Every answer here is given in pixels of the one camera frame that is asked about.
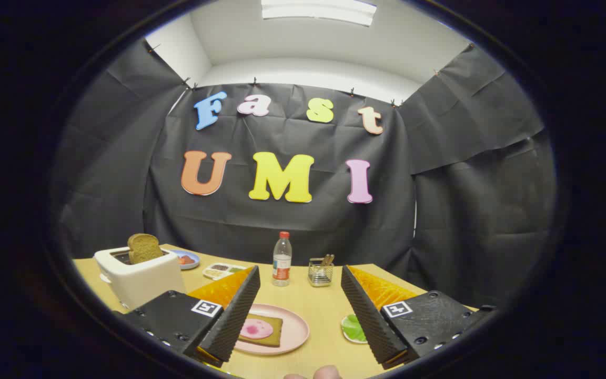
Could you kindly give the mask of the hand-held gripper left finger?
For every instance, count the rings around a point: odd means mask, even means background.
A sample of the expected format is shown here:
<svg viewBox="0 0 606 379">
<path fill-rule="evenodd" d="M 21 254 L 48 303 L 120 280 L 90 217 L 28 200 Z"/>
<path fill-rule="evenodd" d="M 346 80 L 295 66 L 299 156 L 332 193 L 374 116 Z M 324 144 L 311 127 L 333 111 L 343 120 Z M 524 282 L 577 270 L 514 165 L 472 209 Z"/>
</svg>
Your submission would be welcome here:
<svg viewBox="0 0 606 379">
<path fill-rule="evenodd" d="M 114 314 L 169 350 L 221 367 L 233 353 L 259 289 L 259 267 L 254 265 L 188 294 L 167 290 Z"/>
</svg>

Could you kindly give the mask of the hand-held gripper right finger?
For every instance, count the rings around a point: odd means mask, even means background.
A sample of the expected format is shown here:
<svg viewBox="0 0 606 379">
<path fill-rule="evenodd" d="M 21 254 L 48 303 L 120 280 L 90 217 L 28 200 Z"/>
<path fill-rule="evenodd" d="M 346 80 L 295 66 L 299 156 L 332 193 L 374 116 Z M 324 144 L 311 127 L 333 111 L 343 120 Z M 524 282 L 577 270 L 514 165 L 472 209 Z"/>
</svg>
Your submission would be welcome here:
<svg viewBox="0 0 606 379">
<path fill-rule="evenodd" d="M 439 350 L 496 309 L 483 305 L 474 311 L 441 291 L 416 295 L 356 266 L 343 267 L 341 287 L 384 369 Z"/>
</svg>

